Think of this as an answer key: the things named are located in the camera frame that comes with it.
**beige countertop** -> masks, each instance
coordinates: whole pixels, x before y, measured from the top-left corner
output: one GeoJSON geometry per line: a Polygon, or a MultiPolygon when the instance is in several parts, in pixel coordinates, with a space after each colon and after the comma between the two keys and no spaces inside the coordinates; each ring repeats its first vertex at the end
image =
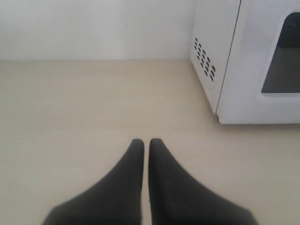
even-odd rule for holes
{"type": "Polygon", "coordinates": [[[1,62],[0,224],[41,224],[153,137],[261,225],[299,224],[300,125],[219,124],[187,60],[1,62]]]}

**white wall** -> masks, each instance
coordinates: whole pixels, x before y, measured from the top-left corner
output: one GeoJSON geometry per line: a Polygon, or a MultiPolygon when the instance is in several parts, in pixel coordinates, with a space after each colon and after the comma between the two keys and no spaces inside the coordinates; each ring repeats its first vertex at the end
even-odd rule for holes
{"type": "Polygon", "coordinates": [[[0,60],[187,59],[195,0],[0,0],[0,60]]]}

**wall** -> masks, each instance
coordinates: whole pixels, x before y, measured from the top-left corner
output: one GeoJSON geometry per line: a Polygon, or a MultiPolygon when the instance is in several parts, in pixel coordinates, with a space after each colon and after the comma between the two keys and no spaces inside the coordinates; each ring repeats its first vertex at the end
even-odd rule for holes
{"type": "Polygon", "coordinates": [[[0,0],[0,60],[187,59],[195,0],[0,0]]]}

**white microwave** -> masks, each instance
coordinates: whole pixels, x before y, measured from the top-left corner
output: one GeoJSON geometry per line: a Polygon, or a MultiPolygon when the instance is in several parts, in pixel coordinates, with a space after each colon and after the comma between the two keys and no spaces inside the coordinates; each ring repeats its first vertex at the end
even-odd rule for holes
{"type": "Polygon", "coordinates": [[[190,58],[222,124],[300,123],[300,0],[197,1],[190,58]]]}

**microwave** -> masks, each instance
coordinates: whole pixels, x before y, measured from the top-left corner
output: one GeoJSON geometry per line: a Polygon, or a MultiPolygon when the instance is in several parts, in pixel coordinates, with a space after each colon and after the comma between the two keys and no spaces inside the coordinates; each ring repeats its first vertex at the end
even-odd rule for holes
{"type": "Polygon", "coordinates": [[[201,0],[195,10],[190,58],[220,123],[300,123],[300,0],[201,0]]]}

